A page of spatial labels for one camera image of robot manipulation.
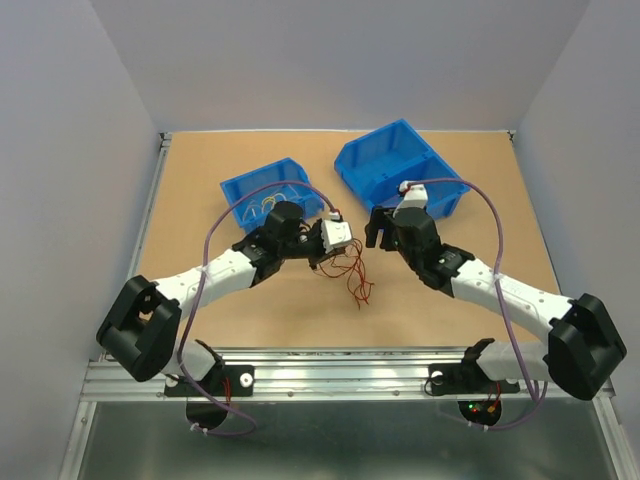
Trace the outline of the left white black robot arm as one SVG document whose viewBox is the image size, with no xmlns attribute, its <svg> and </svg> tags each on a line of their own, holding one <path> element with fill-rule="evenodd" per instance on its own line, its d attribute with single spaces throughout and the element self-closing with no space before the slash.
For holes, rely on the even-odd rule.
<svg viewBox="0 0 640 480">
<path fill-rule="evenodd" d="M 96 340 L 138 382 L 164 374 L 188 379 L 199 393 L 213 393 L 222 384 L 222 358 L 202 341 L 181 339 L 187 331 L 181 324 L 192 323 L 199 308 L 259 285 L 287 260 L 305 259 L 316 268 L 352 240 L 340 213 L 307 225 L 299 205 L 280 201 L 262 226 L 203 265 L 154 281 L 130 278 Z"/>
</svg>

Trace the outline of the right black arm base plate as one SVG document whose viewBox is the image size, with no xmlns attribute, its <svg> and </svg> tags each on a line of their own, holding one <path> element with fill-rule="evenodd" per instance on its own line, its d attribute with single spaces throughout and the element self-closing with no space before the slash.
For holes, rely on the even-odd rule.
<svg viewBox="0 0 640 480">
<path fill-rule="evenodd" d="M 446 395 L 489 395 L 519 393 L 518 382 L 490 380 L 475 364 L 437 363 L 428 368 L 424 392 L 432 397 Z"/>
</svg>

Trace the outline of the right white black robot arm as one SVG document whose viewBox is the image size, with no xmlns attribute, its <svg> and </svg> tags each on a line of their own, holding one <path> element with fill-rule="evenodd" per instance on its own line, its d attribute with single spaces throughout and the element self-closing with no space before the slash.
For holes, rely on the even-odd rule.
<svg viewBox="0 0 640 480">
<path fill-rule="evenodd" d="M 583 294 L 572 299 L 496 276 L 473 254 L 442 242 L 435 221 L 422 209 L 376 207 L 365 235 L 367 247 L 398 252 L 427 287 L 507 313 L 536 338 L 518 346 L 484 338 L 467 348 L 459 362 L 433 365 L 432 395 L 484 393 L 495 384 L 512 390 L 516 382 L 531 379 L 590 400 L 627 355 L 599 298 Z"/>
</svg>

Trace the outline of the small blue plastic bin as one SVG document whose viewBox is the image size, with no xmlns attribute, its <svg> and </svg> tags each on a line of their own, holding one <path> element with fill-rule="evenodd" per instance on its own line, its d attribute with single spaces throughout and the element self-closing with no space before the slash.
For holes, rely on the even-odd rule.
<svg viewBox="0 0 640 480">
<path fill-rule="evenodd" d="M 318 215 L 324 210 L 321 198 L 310 190 L 292 181 L 311 184 L 304 168 L 291 158 L 270 163 L 220 183 L 221 190 L 229 205 L 259 187 L 269 188 L 253 194 L 239 203 L 233 210 L 238 226 L 246 233 L 264 224 L 267 214 L 279 201 L 289 201 L 304 209 L 304 219 Z"/>
</svg>

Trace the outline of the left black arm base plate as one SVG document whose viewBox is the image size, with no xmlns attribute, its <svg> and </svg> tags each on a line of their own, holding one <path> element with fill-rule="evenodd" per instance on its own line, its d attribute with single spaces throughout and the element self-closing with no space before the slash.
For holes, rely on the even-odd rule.
<svg viewBox="0 0 640 480">
<path fill-rule="evenodd" d="M 190 369 L 189 373 L 204 391 L 216 398 L 245 398 L 253 395 L 255 381 L 253 365 L 218 362 L 209 369 Z M 165 396 L 169 398 L 201 396 L 181 370 L 172 373 L 162 371 L 162 374 L 166 377 Z"/>
</svg>

